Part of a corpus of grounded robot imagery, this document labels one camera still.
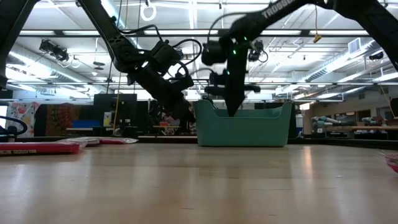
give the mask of teal plastic bin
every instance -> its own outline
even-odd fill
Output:
[[[292,104],[266,110],[214,110],[207,100],[193,104],[200,146],[283,147],[289,135]]]

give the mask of table surface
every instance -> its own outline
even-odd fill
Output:
[[[0,189],[0,223],[391,224],[398,214],[398,174],[377,150],[353,147],[132,144],[0,157]]]

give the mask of ceiling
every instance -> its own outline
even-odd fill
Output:
[[[151,6],[156,7],[156,15],[153,20],[145,21],[140,16],[140,2],[142,8],[145,8],[145,1],[137,0],[109,0],[114,6],[114,10],[121,11],[122,16],[120,20],[125,24],[125,29],[136,29],[138,27],[155,24],[159,29],[209,29],[213,21],[220,15],[230,12],[251,12],[258,11],[267,7],[269,0],[173,0],[173,1],[151,1]],[[387,8],[394,16],[398,17],[398,0],[386,0],[390,7]],[[150,17],[152,9],[145,9],[144,14]],[[231,23],[237,19],[236,16],[225,17],[222,21],[216,24],[215,29],[227,29]],[[307,5],[299,10],[293,12],[291,15],[283,18],[279,22],[271,25],[269,29],[277,30],[314,30],[315,27],[320,30],[325,29],[348,29],[356,30],[362,27],[355,21],[351,21],[342,16],[339,16],[334,11],[324,10],[322,8],[315,10],[314,5]],[[30,14],[23,30],[94,30],[94,26],[85,14],[81,7],[77,7],[74,0],[42,0],[38,2]],[[204,43],[206,37],[194,37],[196,40]],[[266,46],[265,51],[269,55],[266,63],[250,62],[248,63],[247,82],[299,82],[300,79],[308,75],[314,68],[322,66],[328,60],[333,59],[340,53],[348,49],[348,43],[353,41],[356,37],[349,35],[339,35],[338,37],[324,37],[318,43],[313,43],[312,36],[305,37],[260,37]],[[92,80],[93,82],[104,82],[109,74],[114,81],[119,80],[119,72],[111,63],[111,59],[106,50],[104,41],[99,38],[96,48],[96,38],[94,37],[53,37],[53,36],[37,36],[30,35],[28,37],[21,35],[16,42],[16,45],[28,50],[34,54],[24,54],[22,50],[20,54],[29,57],[31,60],[37,60],[36,63],[49,64],[49,61],[56,63],[57,61],[49,56],[44,55],[39,50],[41,41],[49,40],[51,43],[59,45],[68,50],[68,53],[75,56],[76,59],[72,62],[61,63],[64,67],[64,73],[70,73],[72,77],[81,75],[85,82]],[[171,44],[186,39],[186,37],[167,37]],[[135,40],[143,49],[151,49],[157,43],[157,37],[139,37]],[[191,43],[184,44],[182,50],[184,54],[192,54],[197,46]],[[97,71],[97,75],[93,75],[93,62],[103,62],[104,70]],[[380,63],[388,62],[388,58],[384,57],[382,60],[365,62],[363,57],[358,57],[350,63],[341,64],[330,71],[324,77],[315,79],[313,82],[337,82],[344,77],[358,73],[360,71],[379,65]],[[191,64],[188,68],[190,72],[195,69],[203,68],[204,66],[200,59]],[[178,67],[171,68],[170,73]],[[225,65],[215,65],[211,67],[216,72],[222,72]],[[386,63],[382,68],[391,68],[391,65]],[[369,80],[369,76],[376,77],[379,74],[379,67],[375,71],[370,71],[358,77],[358,82]],[[199,72],[197,78],[208,78],[208,72]],[[284,86],[278,85],[264,85],[263,89],[275,90]],[[110,87],[112,90],[118,88],[117,85]],[[122,89],[133,88],[132,86],[122,86]],[[300,94],[303,92],[313,91],[313,87],[309,88],[294,88],[294,93]],[[325,88],[317,87],[319,92],[326,91]]]

